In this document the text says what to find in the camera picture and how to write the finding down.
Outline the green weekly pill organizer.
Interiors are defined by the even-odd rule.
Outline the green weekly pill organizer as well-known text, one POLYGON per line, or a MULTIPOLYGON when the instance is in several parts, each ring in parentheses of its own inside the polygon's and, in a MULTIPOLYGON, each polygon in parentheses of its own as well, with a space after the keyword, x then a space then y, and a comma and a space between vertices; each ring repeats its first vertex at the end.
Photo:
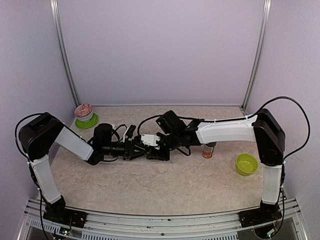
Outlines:
POLYGON ((155 154, 155 149, 154 148, 148 148, 144 151, 143 155, 146 159, 152 159, 155 154))

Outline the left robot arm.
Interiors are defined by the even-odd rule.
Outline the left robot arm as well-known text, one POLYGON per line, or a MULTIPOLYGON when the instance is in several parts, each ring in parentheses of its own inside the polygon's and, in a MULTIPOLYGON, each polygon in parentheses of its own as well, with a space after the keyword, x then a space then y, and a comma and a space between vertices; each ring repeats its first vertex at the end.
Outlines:
POLYGON ((95 166, 106 162, 107 156, 133 160, 145 155, 150 146, 143 146, 138 136, 132 136, 135 126, 128 127, 124 136, 109 123, 100 123, 90 140, 85 140, 64 122, 49 112, 34 113, 22 118, 15 126, 16 147, 28 163, 34 184, 45 202, 45 211, 63 223, 70 218, 64 196, 52 174, 52 163, 63 149, 79 160, 95 166))

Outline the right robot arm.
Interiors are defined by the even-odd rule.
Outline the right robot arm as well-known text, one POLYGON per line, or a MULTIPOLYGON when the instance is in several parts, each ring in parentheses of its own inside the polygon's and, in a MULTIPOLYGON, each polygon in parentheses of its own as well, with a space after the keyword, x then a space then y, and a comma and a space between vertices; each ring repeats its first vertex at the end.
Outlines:
POLYGON ((236 171, 241 153, 259 156, 256 142, 228 138, 219 141, 209 159, 192 146, 189 157, 172 152, 171 161, 152 161, 141 170, 132 211, 142 215, 195 215, 256 207, 265 191, 264 168, 242 176, 236 171))

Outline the orange pill bottle grey cap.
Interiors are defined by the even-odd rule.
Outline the orange pill bottle grey cap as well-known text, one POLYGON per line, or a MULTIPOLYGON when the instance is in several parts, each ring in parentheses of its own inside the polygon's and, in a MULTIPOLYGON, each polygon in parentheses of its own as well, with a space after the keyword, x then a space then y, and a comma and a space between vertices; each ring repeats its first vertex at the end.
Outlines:
POLYGON ((216 142, 210 142, 203 145, 202 156, 206 159, 210 159, 213 155, 214 148, 216 146, 216 142))

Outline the lime green plate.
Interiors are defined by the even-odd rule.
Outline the lime green plate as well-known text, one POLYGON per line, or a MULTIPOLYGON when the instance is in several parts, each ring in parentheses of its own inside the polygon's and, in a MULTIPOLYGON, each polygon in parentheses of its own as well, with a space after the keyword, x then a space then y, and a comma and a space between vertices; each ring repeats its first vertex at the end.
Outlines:
POLYGON ((77 119, 75 121, 75 126, 78 129, 85 130, 85 129, 89 129, 89 128, 95 126, 98 123, 98 121, 99 121, 99 116, 96 113, 94 113, 92 115, 92 118, 90 120, 88 120, 88 121, 83 122, 83 121, 80 121, 80 120, 77 119))

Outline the red patterned white bowl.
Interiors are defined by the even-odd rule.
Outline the red patterned white bowl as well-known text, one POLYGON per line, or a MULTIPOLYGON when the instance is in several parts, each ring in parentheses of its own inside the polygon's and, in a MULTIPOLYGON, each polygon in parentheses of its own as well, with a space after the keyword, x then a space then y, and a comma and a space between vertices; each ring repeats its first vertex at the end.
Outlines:
POLYGON ((93 117, 93 107, 89 103, 83 103, 74 110, 74 115, 80 122, 87 122, 93 117))

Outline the lime green bowl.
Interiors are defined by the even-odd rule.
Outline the lime green bowl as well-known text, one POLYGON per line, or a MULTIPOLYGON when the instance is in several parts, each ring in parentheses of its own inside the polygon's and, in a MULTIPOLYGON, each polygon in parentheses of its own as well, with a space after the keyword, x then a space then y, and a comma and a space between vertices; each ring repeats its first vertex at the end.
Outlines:
POLYGON ((250 176, 258 170, 259 163, 257 159, 251 154, 242 153, 237 156, 235 166, 236 166, 236 171, 240 175, 250 176))

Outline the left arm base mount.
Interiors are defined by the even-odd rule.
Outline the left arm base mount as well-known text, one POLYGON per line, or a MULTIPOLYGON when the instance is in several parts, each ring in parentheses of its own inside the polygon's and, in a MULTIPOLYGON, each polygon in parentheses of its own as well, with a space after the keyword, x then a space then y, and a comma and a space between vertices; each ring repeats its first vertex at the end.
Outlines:
POLYGON ((45 203, 45 220, 83 229, 87 219, 87 213, 80 210, 66 208, 66 202, 63 196, 54 203, 45 203))

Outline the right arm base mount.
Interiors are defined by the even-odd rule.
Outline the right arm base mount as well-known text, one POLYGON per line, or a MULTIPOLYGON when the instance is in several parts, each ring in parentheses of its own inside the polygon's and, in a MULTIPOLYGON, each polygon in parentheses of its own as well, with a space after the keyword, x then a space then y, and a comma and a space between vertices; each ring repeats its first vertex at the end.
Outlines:
POLYGON ((281 219, 282 212, 277 203, 266 204, 261 201, 258 208, 240 211, 238 216, 241 227, 246 228, 281 219))

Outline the front aluminium rail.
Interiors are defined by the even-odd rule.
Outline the front aluminium rail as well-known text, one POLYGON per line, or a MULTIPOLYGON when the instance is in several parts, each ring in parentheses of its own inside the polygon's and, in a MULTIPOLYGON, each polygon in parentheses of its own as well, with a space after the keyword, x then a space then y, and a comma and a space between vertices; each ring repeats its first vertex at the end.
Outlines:
POLYGON ((30 199, 17 240, 245 240, 256 239, 265 224, 243 227, 239 211, 191 215, 133 215, 85 210, 84 226, 40 220, 39 200, 30 199))

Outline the left aluminium frame post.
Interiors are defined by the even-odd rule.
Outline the left aluminium frame post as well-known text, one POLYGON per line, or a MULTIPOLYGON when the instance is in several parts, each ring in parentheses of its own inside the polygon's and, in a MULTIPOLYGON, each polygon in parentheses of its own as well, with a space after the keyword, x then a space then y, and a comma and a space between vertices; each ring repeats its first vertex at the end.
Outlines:
POLYGON ((68 59, 67 48, 64 41, 62 22, 60 18, 59 3, 57 0, 50 0, 49 3, 50 3, 50 9, 51 9, 51 14, 53 18, 53 24, 54 24, 55 32, 57 36, 59 51, 60 51, 66 79, 67 79, 67 84, 71 93, 73 103, 77 107, 80 105, 81 102, 79 99, 79 95, 77 92, 77 88, 76 88, 71 67, 70 67, 70 62, 68 59))

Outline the aluminium frame post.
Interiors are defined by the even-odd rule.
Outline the aluminium frame post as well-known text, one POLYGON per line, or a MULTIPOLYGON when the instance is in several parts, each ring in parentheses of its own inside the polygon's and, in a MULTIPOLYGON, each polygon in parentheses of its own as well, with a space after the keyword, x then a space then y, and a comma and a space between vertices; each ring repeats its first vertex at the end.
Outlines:
POLYGON ((51 14, 53 18, 53 24, 54 24, 55 32, 57 36, 59 51, 60 51, 66 79, 67 79, 67 84, 71 93, 73 103, 77 107, 80 105, 81 102, 79 99, 79 95, 77 92, 77 88, 76 88, 71 67, 70 67, 70 62, 68 59, 67 48, 64 41, 62 22, 60 18, 59 3, 57 0, 50 0, 49 3, 50 3, 50 9, 51 9, 51 14))
POLYGON ((253 93, 254 85, 255 85, 255 82, 257 79, 257 74, 258 74, 261 58, 263 55, 264 43, 265 43, 265 38, 267 35, 269 17, 270 17, 270 12, 271 12, 271 5, 272 5, 271 0, 265 0, 263 2, 263 11, 262 11, 257 47, 256 47, 254 59, 253 59, 252 69, 251 69, 250 76, 249 76, 249 82, 248 82, 247 89, 246 89, 246 92, 244 95, 244 99, 243 99, 243 102, 241 105, 241 109, 245 113, 247 112, 247 109, 248 109, 248 106, 250 103, 250 99, 251 99, 251 96, 253 93))

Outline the right aluminium frame post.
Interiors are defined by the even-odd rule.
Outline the right aluminium frame post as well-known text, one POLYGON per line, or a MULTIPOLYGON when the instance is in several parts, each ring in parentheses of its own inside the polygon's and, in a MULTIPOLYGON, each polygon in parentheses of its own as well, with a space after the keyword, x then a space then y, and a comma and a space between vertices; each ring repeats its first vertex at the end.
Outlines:
POLYGON ((271 5, 272 5, 271 0, 265 0, 263 2, 263 11, 262 11, 257 47, 256 47, 254 59, 253 59, 252 69, 251 69, 250 76, 249 76, 249 82, 248 82, 247 89, 246 89, 246 92, 244 95, 244 99, 243 99, 243 102, 241 105, 241 109, 245 113, 247 112, 247 109, 248 109, 248 106, 250 103, 250 99, 251 99, 251 96, 253 93, 254 85, 255 85, 255 82, 257 79, 257 74, 258 74, 261 58, 263 55, 264 43, 265 43, 265 38, 267 35, 269 17, 270 17, 270 12, 271 12, 271 5))

